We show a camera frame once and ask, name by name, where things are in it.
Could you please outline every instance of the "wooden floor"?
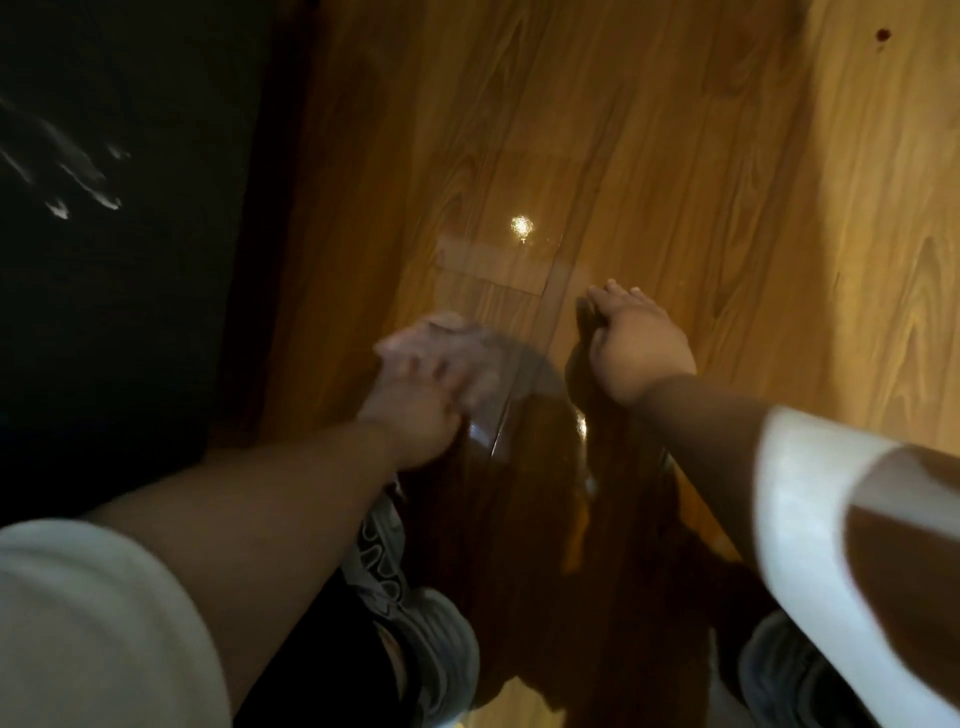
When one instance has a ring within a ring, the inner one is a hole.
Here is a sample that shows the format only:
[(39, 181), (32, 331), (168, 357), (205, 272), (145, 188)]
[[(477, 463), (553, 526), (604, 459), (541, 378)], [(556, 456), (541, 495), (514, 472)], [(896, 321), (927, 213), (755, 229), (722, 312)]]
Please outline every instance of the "wooden floor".
[(960, 3), (336, 0), (300, 24), (259, 439), (349, 416), (373, 342), (426, 311), (495, 328), (501, 391), (405, 514), (411, 578), (481, 644), (468, 725), (702, 725), (732, 547), (593, 390), (578, 299), (638, 284), (705, 376), (960, 452)]

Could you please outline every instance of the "person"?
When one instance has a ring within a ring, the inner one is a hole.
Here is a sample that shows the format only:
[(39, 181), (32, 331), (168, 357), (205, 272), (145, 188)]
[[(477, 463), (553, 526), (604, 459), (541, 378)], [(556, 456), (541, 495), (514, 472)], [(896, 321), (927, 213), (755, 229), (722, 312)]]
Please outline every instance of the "person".
[[(639, 289), (588, 297), (597, 381), (655, 428), (785, 610), (740, 657), (759, 724), (820, 724), (784, 712), (783, 685), (819, 690), (809, 668), (828, 661), (881, 724), (960, 725), (957, 461), (728, 392)], [(437, 329), (454, 344), (431, 349)], [(464, 710), (476, 640), (406, 584), (383, 489), (444, 452), (491, 386), (471, 331), (428, 320), (393, 340), (350, 423), (83, 521), (0, 531), (3, 724), (438, 725)], [(281, 658), (303, 665), (292, 685), (272, 674)]]

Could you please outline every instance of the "gray sneaker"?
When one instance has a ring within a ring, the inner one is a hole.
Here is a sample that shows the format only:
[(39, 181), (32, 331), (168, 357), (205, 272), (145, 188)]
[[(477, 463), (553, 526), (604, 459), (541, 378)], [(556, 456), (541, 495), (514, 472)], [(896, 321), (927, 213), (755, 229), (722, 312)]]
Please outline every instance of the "gray sneaker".
[(783, 611), (740, 653), (740, 688), (757, 728), (875, 728), (827, 658)]
[(367, 608), (389, 622), (417, 656), (420, 697), (414, 725), (432, 728), (469, 708), (480, 673), (480, 647), (453, 602), (433, 589), (409, 588), (400, 570), (405, 543), (400, 516), (390, 498), (382, 496), (341, 569)]

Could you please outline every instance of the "white shirt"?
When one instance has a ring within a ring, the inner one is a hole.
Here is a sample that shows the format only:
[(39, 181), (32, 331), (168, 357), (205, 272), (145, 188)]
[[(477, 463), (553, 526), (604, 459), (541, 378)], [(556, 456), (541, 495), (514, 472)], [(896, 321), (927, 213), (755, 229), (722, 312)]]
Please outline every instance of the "white shirt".
[(230, 726), (200, 614), (136, 542), (86, 522), (0, 530), (0, 726)]

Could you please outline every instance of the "hand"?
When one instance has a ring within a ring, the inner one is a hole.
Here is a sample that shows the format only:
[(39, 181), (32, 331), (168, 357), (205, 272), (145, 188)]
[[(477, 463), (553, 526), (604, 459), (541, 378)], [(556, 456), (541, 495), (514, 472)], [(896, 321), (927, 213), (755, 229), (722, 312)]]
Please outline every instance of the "hand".
[(587, 295), (606, 319), (590, 342), (590, 367), (613, 400), (633, 406), (659, 381), (697, 373), (684, 333), (639, 288), (628, 293), (610, 279)]
[(396, 468), (425, 465), (453, 444), (463, 415), (499, 381), (490, 333), (455, 314), (434, 314), (376, 345), (383, 370), (357, 419), (385, 425)]

